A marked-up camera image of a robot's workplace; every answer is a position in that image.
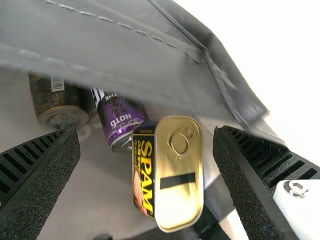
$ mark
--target barcode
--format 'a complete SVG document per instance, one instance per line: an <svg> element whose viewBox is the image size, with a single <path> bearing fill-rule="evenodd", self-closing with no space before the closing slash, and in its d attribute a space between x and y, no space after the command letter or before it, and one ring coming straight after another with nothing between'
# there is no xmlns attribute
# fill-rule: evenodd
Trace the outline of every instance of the barcode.
<svg viewBox="0 0 320 240"><path fill-rule="evenodd" d="M63 78L51 78L51 91L64 91L65 90L65 82Z"/></svg>

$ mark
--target gray bag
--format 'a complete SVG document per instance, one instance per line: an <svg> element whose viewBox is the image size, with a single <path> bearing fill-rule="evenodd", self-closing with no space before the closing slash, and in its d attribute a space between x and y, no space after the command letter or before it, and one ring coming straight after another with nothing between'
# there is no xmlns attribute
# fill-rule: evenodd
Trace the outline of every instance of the gray bag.
<svg viewBox="0 0 320 240"><path fill-rule="evenodd" d="M283 144L223 44L172 0L2 0L0 67L117 91Z"/></svg>

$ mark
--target metal can lid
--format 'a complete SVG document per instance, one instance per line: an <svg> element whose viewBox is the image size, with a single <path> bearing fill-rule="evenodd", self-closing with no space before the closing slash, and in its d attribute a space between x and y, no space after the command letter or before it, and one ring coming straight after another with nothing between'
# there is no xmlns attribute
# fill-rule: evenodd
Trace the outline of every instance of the metal can lid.
<svg viewBox="0 0 320 240"><path fill-rule="evenodd" d="M162 231L171 233L193 225L202 213L202 132L190 117L167 116L154 136L154 217Z"/></svg>
<svg viewBox="0 0 320 240"><path fill-rule="evenodd" d="M116 153L128 152L132 150L132 133L134 131L126 132L118 137L112 144L111 150Z"/></svg>
<svg viewBox="0 0 320 240"><path fill-rule="evenodd" d="M53 107L38 117L40 126L58 130L69 127L82 127L88 121L88 114L74 105Z"/></svg>

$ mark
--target aluminum can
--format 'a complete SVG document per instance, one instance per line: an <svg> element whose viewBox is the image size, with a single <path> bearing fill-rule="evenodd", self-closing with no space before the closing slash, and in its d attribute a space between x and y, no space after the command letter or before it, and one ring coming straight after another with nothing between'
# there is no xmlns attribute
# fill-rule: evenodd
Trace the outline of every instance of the aluminum can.
<svg viewBox="0 0 320 240"><path fill-rule="evenodd" d="M148 120L145 107L116 92L91 89L107 144L113 152L132 149L134 129Z"/></svg>
<svg viewBox="0 0 320 240"><path fill-rule="evenodd" d="M63 129L82 127L88 114L79 106L79 89L63 78L29 74L35 116L40 126Z"/></svg>

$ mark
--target can label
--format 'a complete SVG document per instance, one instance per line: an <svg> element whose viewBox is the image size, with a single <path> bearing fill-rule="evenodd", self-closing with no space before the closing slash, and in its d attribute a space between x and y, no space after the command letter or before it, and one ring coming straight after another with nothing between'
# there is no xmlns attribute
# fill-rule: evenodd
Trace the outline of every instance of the can label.
<svg viewBox="0 0 320 240"><path fill-rule="evenodd" d="M155 135L152 125L144 124L133 135L132 182L133 203L151 219L155 219Z"/></svg>
<svg viewBox="0 0 320 240"><path fill-rule="evenodd" d="M119 96L115 92L105 92L96 88L92 88L91 92L108 145L133 131L147 119L141 104Z"/></svg>
<svg viewBox="0 0 320 240"><path fill-rule="evenodd" d="M63 79L29 76L29 86L35 115L61 106L79 106L78 89Z"/></svg>

